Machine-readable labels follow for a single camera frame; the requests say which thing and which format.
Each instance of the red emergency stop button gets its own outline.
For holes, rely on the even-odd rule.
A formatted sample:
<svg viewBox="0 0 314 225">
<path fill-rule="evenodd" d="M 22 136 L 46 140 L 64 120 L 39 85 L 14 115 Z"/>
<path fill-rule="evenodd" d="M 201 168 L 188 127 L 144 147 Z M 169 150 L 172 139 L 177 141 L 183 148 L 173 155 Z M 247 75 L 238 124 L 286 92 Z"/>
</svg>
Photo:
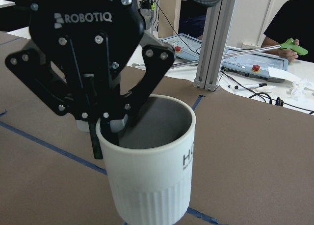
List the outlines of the red emergency stop button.
<svg viewBox="0 0 314 225">
<path fill-rule="evenodd" d="M 257 64 L 254 64 L 253 66 L 252 66 L 252 71 L 254 71 L 254 72 L 259 72 L 260 71 L 260 66 L 259 65 L 257 65 Z"/>
<path fill-rule="evenodd" d="M 176 46 L 176 47 L 175 47 L 175 51 L 176 51 L 176 52 L 181 52 L 181 47 Z"/>
</svg>

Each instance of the crumpled paper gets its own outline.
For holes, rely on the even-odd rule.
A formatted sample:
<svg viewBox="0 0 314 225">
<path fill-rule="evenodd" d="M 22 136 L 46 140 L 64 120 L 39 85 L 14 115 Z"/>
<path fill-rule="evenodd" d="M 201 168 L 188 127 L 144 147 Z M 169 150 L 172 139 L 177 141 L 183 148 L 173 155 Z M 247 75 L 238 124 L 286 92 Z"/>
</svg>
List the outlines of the crumpled paper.
<svg viewBox="0 0 314 225">
<path fill-rule="evenodd" d="M 299 81 L 293 81 L 292 87 L 289 89 L 289 93 L 292 98 L 298 100 L 303 94 L 305 89 L 314 90 L 314 84 L 309 82 L 307 79 L 301 79 Z"/>
<path fill-rule="evenodd" d="M 255 88 L 255 92 L 265 92 L 265 93 L 272 93 L 273 89 L 275 88 L 276 86 L 273 86 L 273 85 L 267 85 L 267 86 L 261 86 L 261 87 L 258 87 L 258 88 Z"/>
</svg>

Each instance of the metal rod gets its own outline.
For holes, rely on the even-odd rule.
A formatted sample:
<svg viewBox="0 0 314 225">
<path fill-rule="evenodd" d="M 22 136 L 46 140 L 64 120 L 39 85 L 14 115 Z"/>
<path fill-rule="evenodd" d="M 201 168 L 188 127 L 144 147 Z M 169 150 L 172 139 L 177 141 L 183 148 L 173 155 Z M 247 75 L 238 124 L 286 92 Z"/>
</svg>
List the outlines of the metal rod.
<svg viewBox="0 0 314 225">
<path fill-rule="evenodd" d="M 266 52 L 266 51 L 270 51 L 270 50 L 274 50 L 274 49 L 278 49 L 278 48 L 281 48 L 281 45 L 275 45 L 275 46 L 270 46 L 270 47 L 263 47 L 263 48 L 259 48 L 259 49 L 243 51 L 243 52 L 231 53 L 231 54 L 224 55 L 224 58 L 247 55 L 247 54 L 252 54 L 252 53 L 256 53 L 256 52 Z"/>
<path fill-rule="evenodd" d="M 257 52 L 266 52 L 266 51 L 270 51 L 270 50 L 274 50 L 274 49 L 278 49 L 278 48 L 281 48 L 281 45 L 263 47 L 263 48 L 253 49 L 253 50 L 248 50 L 248 51 L 243 51 L 243 52 L 235 52 L 235 53 L 224 55 L 223 58 L 225 59 L 225 58 L 229 58 L 229 57 L 242 56 L 242 55 L 247 55 L 247 54 L 252 54 L 252 53 L 257 53 Z M 175 68 L 179 68 L 179 67 L 183 67 L 183 66 L 189 66 L 189 65 L 196 65 L 196 64 L 198 64 L 198 60 L 189 61 L 189 62 L 185 62 L 185 63 L 177 63 L 177 64 L 172 65 L 170 67 L 170 69 L 175 69 Z M 132 64 L 132 67 L 145 67 L 145 65 L 144 64 L 141 64 L 141 65 Z"/>
</svg>

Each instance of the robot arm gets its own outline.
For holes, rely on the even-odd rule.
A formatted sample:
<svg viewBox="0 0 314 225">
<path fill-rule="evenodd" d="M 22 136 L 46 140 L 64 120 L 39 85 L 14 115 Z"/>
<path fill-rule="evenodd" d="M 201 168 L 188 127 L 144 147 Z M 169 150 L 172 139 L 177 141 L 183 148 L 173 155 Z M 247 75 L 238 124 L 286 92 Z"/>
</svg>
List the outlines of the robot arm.
<svg viewBox="0 0 314 225">
<path fill-rule="evenodd" d="M 118 145 L 128 116 L 172 66 L 174 48 L 145 32 L 137 0 L 31 2 L 31 40 L 5 64 L 54 113 L 88 122 L 94 158 L 102 159 L 97 120 L 106 139 Z M 121 95 L 120 73 L 138 44 L 146 73 Z"/>
</svg>

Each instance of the hand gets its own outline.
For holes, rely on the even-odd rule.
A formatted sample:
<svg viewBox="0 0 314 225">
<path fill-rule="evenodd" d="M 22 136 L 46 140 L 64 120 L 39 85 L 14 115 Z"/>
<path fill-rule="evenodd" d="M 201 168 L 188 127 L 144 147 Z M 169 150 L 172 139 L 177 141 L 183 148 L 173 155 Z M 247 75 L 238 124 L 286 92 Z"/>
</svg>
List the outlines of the hand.
<svg viewBox="0 0 314 225">
<path fill-rule="evenodd" d="M 294 43 L 295 45 L 299 45 L 300 41 L 298 39 L 295 39 Z M 278 53 L 279 57 L 286 58 L 287 60 L 289 60 L 289 62 L 292 62 L 299 57 L 298 53 L 291 49 L 280 49 Z"/>
</svg>

